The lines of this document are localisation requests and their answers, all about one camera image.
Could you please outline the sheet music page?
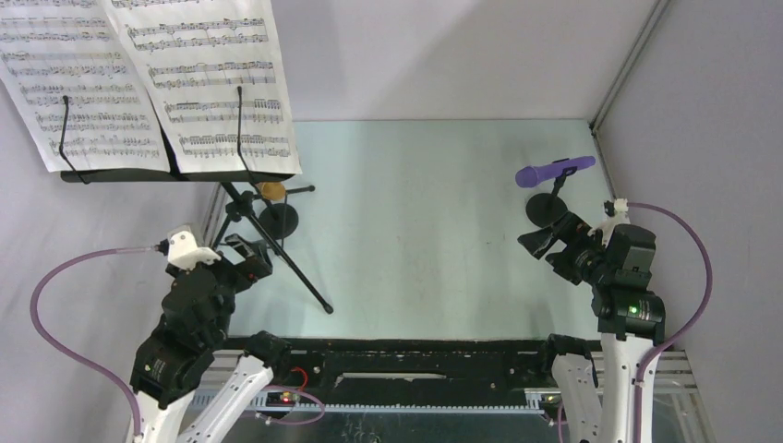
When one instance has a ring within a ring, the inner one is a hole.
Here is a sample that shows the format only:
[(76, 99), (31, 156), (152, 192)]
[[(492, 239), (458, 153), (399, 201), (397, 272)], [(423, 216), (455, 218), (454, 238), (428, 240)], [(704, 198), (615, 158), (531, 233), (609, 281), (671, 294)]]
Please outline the sheet music page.
[(2, 2), (1, 79), (49, 172), (169, 171), (148, 93), (98, 2)]
[(269, 1), (103, 1), (182, 173), (302, 171)]

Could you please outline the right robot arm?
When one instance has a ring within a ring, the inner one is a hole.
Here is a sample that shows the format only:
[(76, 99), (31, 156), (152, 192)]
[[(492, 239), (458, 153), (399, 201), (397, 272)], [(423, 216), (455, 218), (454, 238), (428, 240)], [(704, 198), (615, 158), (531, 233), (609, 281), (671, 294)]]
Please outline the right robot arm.
[(572, 212), (519, 236), (519, 244), (574, 285), (585, 283), (593, 294), (591, 309), (604, 357), (604, 376), (586, 341), (551, 334), (540, 351), (540, 379), (560, 390), (557, 427), (572, 442), (649, 442), (652, 431), (643, 419), (652, 415), (652, 385), (657, 362), (645, 356), (662, 343), (666, 311), (648, 285), (656, 237), (629, 223), (615, 225), (603, 244)]

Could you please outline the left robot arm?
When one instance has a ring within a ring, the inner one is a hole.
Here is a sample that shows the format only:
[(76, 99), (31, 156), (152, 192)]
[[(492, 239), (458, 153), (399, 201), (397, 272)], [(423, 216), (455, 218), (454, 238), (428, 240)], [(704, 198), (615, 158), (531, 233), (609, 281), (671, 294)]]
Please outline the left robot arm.
[(130, 442), (220, 442), (250, 401), (292, 372), (291, 345), (267, 331), (252, 335), (226, 384), (186, 428), (180, 425), (201, 380), (228, 340), (235, 298), (271, 276), (263, 241), (230, 234), (225, 242), (241, 256), (234, 263), (181, 229), (161, 241), (173, 277), (162, 315), (137, 349), (130, 387), (134, 394)]

